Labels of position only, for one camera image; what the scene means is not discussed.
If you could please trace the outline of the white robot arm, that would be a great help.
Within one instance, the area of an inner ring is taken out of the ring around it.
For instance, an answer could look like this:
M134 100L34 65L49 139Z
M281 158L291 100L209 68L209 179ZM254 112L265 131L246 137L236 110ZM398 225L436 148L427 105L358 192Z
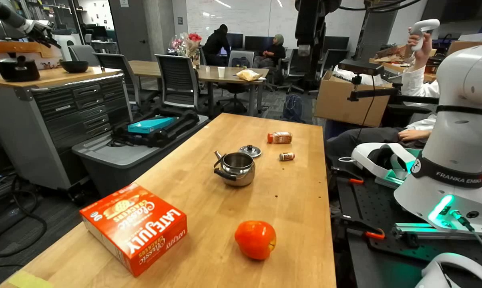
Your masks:
M435 128L395 198L438 228L482 235L482 44L447 56L438 81Z

